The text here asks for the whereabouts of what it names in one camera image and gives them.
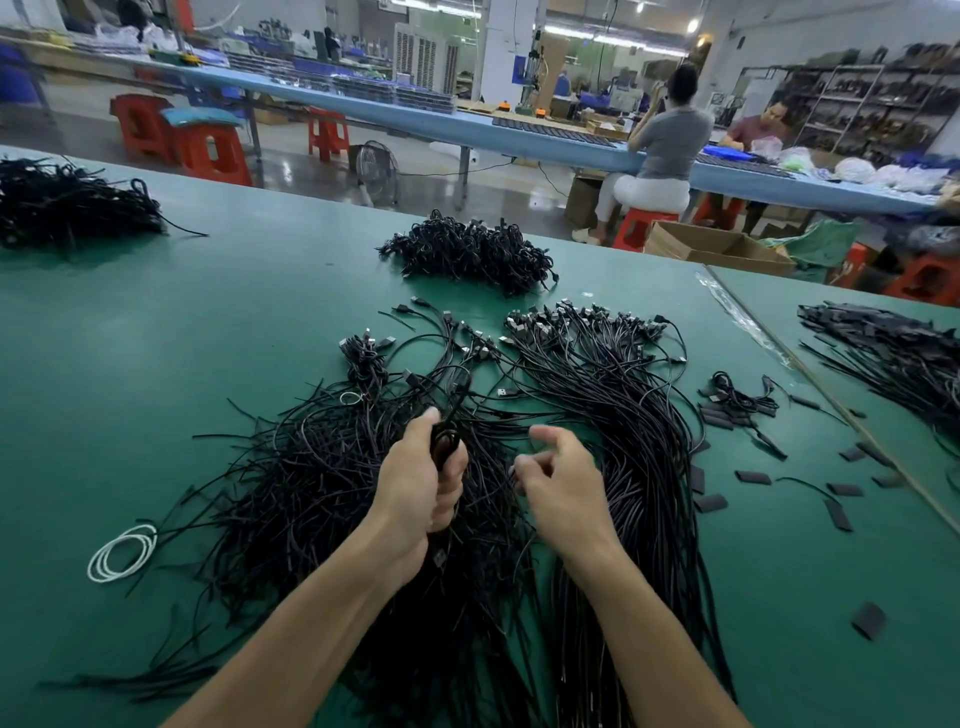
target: forearm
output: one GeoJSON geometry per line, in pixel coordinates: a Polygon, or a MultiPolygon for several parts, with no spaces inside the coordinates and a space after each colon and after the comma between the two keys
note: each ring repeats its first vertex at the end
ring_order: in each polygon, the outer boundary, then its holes
{"type": "Polygon", "coordinates": [[[396,590],[361,525],[164,728],[302,728],[396,590]]]}
{"type": "Polygon", "coordinates": [[[575,570],[638,726],[749,728],[673,613],[622,549],[575,570]]]}
{"type": "Polygon", "coordinates": [[[630,132],[630,136],[627,138],[627,149],[631,152],[636,152],[640,148],[640,133],[643,131],[643,127],[650,123],[650,120],[657,115],[657,109],[653,104],[650,105],[650,108],[643,118],[636,122],[633,130],[630,132]]]}

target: woman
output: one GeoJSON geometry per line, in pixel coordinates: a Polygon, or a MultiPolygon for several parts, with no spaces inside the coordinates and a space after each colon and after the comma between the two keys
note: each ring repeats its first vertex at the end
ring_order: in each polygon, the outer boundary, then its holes
{"type": "Polygon", "coordinates": [[[597,202],[597,227],[573,232],[578,243],[603,245],[616,203],[654,212],[682,213],[690,203],[690,168],[710,139],[713,118],[690,105],[697,92],[697,69],[685,63],[666,84],[667,111],[657,115],[663,87],[654,92],[650,109],[631,132],[627,148],[646,150],[636,177],[607,175],[597,202]]]}

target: white pillar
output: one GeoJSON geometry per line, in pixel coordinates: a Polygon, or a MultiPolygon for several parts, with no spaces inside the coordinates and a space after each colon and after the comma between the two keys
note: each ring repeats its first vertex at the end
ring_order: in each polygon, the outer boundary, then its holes
{"type": "Polygon", "coordinates": [[[480,93],[488,104],[506,101],[515,106],[520,100],[523,85],[513,83],[514,59],[530,52],[537,5],[538,0],[490,0],[480,79],[480,93]]]}

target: hand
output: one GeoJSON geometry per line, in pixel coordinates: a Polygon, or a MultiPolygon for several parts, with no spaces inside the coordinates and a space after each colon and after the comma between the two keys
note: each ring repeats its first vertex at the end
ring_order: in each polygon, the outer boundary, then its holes
{"type": "Polygon", "coordinates": [[[396,577],[397,588],[420,571],[426,535],[450,525],[464,492],[467,447],[461,442],[440,473],[430,455],[430,434],[439,421],[440,412],[430,407],[407,424],[403,439],[383,459],[373,504],[364,519],[375,534],[380,566],[396,577]]]}
{"type": "Polygon", "coordinates": [[[595,557],[622,550],[593,456],[567,429],[534,425],[533,440],[554,449],[518,455],[517,488],[527,496],[537,532],[560,554],[578,583],[595,557]]]}

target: cardboard box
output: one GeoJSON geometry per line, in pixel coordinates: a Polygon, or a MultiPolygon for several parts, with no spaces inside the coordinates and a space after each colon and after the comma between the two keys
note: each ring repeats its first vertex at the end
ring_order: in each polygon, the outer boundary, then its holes
{"type": "Polygon", "coordinates": [[[597,199],[600,197],[600,185],[603,179],[595,176],[577,176],[573,178],[570,194],[566,198],[564,218],[573,223],[574,228],[595,228],[597,199]]]}
{"type": "Polygon", "coordinates": [[[610,119],[600,122],[588,121],[587,131],[614,141],[626,141],[630,138],[629,132],[623,131],[623,127],[616,126],[610,119]]]}
{"type": "Polygon", "coordinates": [[[768,250],[742,232],[683,223],[655,223],[644,252],[770,276],[789,276],[794,268],[789,255],[768,250]]]}

